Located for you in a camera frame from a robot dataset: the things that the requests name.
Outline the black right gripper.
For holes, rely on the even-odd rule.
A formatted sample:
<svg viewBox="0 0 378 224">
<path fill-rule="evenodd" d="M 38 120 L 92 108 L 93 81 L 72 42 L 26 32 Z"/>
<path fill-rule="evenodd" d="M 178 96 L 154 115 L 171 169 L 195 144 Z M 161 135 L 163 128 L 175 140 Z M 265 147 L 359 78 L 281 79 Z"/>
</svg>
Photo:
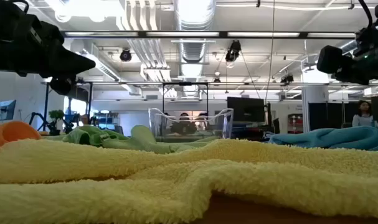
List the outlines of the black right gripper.
<svg viewBox="0 0 378 224">
<path fill-rule="evenodd" d="M 378 76 L 378 19 L 356 33 L 357 49 L 342 69 L 343 50 L 327 45 L 320 50 L 317 69 L 323 73 L 350 73 L 365 77 Z"/>
</svg>

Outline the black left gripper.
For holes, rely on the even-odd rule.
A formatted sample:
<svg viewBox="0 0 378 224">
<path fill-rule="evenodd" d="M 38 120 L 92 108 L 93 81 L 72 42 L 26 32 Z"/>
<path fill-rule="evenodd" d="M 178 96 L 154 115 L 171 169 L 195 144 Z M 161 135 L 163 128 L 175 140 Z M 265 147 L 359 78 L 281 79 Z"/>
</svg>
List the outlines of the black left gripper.
<svg viewBox="0 0 378 224">
<path fill-rule="evenodd" d="M 63 47 L 59 29 L 34 15 L 23 15 L 17 23 L 17 74 L 38 73 L 44 78 L 67 78 L 95 68 L 95 62 Z"/>
</svg>

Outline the orange microfiber towel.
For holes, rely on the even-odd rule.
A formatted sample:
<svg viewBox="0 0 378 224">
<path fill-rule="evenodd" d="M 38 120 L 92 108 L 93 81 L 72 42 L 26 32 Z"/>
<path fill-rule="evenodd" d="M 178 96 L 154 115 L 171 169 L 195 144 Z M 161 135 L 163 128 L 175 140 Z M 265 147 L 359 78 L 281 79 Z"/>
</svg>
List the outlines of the orange microfiber towel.
<svg viewBox="0 0 378 224">
<path fill-rule="evenodd" d="M 0 124 L 0 147 L 12 141 L 23 139 L 41 139 L 39 132 L 22 121 Z"/>
</svg>

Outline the pale green microfiber towel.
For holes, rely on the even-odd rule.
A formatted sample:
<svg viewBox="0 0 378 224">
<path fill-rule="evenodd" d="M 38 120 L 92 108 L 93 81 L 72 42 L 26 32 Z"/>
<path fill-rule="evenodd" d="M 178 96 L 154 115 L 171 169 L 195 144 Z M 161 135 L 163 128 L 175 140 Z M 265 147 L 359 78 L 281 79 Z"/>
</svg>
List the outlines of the pale green microfiber towel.
<svg viewBox="0 0 378 224">
<path fill-rule="evenodd" d="M 113 131 L 105 132 L 108 137 L 101 137 L 101 147 L 103 148 L 146 151 L 155 154 L 170 154 L 204 147 L 218 139 L 218 137 L 211 136 L 194 142 L 157 142 L 150 129 L 142 125 L 133 128 L 131 137 L 126 137 Z"/>
</svg>

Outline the yellow microfiber towel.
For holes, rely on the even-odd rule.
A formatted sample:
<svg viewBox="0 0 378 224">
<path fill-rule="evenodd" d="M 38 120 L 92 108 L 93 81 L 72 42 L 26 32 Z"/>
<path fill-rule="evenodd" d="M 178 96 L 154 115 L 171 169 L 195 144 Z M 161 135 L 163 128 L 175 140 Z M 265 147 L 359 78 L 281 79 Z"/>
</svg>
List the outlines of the yellow microfiber towel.
<svg viewBox="0 0 378 224">
<path fill-rule="evenodd" d="M 170 154 L 49 140 L 0 147 L 0 224 L 177 224 L 213 194 L 378 221 L 378 152 L 216 140 Z"/>
</svg>

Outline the blue microfiber towel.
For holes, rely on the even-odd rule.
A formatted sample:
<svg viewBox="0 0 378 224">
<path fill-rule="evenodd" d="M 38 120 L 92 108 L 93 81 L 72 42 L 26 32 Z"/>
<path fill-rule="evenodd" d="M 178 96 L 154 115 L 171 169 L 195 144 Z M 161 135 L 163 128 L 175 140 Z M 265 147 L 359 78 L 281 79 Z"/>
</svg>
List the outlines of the blue microfiber towel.
<svg viewBox="0 0 378 224">
<path fill-rule="evenodd" d="M 360 149 L 378 152 L 378 128 L 356 126 L 343 129 L 316 129 L 302 134 L 274 134 L 269 143 L 305 148 Z"/>
</svg>

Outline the black stand with screen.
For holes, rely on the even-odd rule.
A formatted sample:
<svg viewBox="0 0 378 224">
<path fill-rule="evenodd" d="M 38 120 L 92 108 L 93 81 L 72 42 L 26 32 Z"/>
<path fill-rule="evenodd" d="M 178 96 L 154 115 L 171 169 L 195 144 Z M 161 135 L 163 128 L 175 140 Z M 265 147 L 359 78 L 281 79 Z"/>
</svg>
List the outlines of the black stand with screen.
<svg viewBox="0 0 378 224">
<path fill-rule="evenodd" d="M 50 82 L 44 82 L 44 84 L 47 87 L 45 105 L 48 106 L 48 96 L 54 90 L 51 89 Z M 68 95 L 61 95 L 64 98 L 62 111 L 65 114 L 63 119 L 66 123 L 90 124 L 92 93 L 93 83 L 79 80 Z"/>
</svg>

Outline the green potted plant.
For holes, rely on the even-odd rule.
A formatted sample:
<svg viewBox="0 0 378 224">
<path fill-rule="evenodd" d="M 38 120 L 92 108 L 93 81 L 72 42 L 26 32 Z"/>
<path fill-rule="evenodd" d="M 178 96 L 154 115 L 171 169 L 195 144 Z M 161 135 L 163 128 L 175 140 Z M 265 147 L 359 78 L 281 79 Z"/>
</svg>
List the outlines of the green potted plant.
<svg viewBox="0 0 378 224">
<path fill-rule="evenodd" d="M 62 110 L 52 110 L 49 111 L 49 118 L 51 122 L 48 124 L 49 134 L 51 136 L 57 136 L 60 134 L 60 129 L 58 128 L 59 121 L 62 121 L 64 118 L 64 112 Z"/>
</svg>

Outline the black partition panels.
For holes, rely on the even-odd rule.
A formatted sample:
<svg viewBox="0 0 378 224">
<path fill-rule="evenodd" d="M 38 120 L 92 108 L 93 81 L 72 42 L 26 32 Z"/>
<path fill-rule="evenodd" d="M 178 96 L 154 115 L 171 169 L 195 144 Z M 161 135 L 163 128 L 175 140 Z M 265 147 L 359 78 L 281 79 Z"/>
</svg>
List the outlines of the black partition panels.
<svg viewBox="0 0 378 224">
<path fill-rule="evenodd" d="M 350 127 L 357 103 L 308 103 L 309 130 Z"/>
</svg>

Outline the person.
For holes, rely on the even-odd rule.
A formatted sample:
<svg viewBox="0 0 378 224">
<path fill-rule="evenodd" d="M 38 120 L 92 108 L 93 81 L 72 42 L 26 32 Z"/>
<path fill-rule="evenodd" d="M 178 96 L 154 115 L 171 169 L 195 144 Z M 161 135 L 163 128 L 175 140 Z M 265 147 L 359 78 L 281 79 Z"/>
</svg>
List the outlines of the person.
<svg viewBox="0 0 378 224">
<path fill-rule="evenodd" d="M 378 127 L 378 122 L 372 114 L 371 104 L 364 100 L 359 100 L 357 104 L 357 113 L 352 118 L 352 127 L 372 126 Z"/>
<path fill-rule="evenodd" d="M 176 123 L 176 132 L 181 135 L 194 134 L 197 128 L 187 113 L 180 114 L 179 121 Z"/>
</svg>

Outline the red and white cabinet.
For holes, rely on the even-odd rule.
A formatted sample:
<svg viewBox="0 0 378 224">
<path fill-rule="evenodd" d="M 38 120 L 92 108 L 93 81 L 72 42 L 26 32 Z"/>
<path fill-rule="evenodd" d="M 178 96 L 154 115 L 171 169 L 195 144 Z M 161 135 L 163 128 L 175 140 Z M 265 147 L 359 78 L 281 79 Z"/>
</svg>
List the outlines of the red and white cabinet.
<svg viewBox="0 0 378 224">
<path fill-rule="evenodd" d="M 288 134 L 303 133 L 303 115 L 289 114 L 288 115 Z"/>
</svg>

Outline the grey framed monitor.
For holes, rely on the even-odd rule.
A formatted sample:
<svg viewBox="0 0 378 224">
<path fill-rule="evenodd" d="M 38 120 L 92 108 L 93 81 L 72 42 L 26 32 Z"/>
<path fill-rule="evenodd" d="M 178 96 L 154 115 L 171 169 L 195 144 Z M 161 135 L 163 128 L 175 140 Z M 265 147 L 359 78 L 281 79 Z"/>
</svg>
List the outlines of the grey framed monitor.
<svg viewBox="0 0 378 224">
<path fill-rule="evenodd" d="M 0 101 L 0 121 L 12 120 L 16 107 L 16 100 Z"/>
</svg>

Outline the black monitor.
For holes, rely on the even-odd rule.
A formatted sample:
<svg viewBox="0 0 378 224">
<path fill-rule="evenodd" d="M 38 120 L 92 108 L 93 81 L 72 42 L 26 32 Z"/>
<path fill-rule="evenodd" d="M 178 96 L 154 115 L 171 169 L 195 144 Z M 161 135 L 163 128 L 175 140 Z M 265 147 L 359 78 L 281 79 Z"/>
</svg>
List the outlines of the black monitor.
<svg viewBox="0 0 378 224">
<path fill-rule="evenodd" d="M 235 122 L 265 122 L 265 105 L 262 99 L 228 97 L 227 107 L 233 109 Z"/>
</svg>

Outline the black light bar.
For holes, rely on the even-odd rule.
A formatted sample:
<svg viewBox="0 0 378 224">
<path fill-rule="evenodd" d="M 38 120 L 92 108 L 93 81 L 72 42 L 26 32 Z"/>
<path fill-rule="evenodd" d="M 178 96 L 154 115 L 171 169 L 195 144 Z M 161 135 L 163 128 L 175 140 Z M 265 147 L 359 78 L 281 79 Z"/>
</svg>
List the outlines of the black light bar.
<svg viewBox="0 0 378 224">
<path fill-rule="evenodd" d="M 74 39 L 354 39 L 352 32 L 252 32 L 252 31 L 62 31 L 66 38 Z"/>
</svg>

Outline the clear plastic bin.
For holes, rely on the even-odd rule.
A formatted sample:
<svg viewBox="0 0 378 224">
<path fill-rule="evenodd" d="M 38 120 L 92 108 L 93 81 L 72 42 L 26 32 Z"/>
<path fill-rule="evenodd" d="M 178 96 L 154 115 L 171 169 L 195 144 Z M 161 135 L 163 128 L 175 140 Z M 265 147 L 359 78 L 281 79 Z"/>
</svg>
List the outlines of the clear plastic bin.
<svg viewBox="0 0 378 224">
<path fill-rule="evenodd" d="M 195 123 L 197 130 L 194 134 L 181 135 L 176 132 L 176 123 L 182 113 L 187 113 Z M 209 115 L 205 111 L 162 112 L 151 108 L 149 128 L 158 142 L 194 142 L 211 136 L 229 139 L 232 134 L 233 117 L 232 109 L 224 109 L 215 115 Z"/>
</svg>

